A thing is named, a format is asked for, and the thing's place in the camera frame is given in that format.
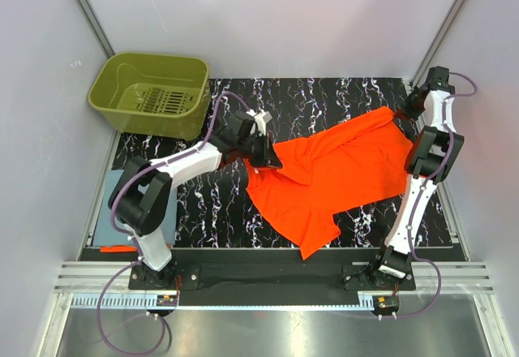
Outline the orange t shirt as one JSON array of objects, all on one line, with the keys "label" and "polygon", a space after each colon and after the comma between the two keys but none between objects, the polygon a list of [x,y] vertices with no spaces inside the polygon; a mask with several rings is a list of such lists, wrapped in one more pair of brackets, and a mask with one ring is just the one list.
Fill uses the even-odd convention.
[{"label": "orange t shirt", "polygon": [[261,216],[307,259],[341,231],[334,215],[399,196],[412,144],[382,107],[309,137],[275,144],[278,170],[245,164]]}]

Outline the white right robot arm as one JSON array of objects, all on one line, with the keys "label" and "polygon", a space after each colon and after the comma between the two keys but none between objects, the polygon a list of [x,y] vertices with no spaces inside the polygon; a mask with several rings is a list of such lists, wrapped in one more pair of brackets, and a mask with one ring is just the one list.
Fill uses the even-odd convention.
[{"label": "white right robot arm", "polygon": [[398,108],[398,118],[416,120],[424,115],[426,124],[405,160],[407,184],[397,219],[367,268],[367,281],[376,289],[389,290],[411,278],[423,214],[465,142],[453,125],[455,87],[449,83],[451,74],[446,67],[430,68],[425,82],[415,87]]}]

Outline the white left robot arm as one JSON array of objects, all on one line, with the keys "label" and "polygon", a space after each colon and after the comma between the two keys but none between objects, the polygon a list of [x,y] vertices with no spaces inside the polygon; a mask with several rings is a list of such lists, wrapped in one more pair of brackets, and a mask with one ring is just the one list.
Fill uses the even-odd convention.
[{"label": "white left robot arm", "polygon": [[202,174],[225,167],[238,159],[253,168],[282,167],[272,142],[268,111],[238,111],[194,146],[168,157],[127,163],[109,201],[112,228],[135,245],[138,275],[156,288],[165,289],[177,280],[176,262],[161,231],[172,191]]}]

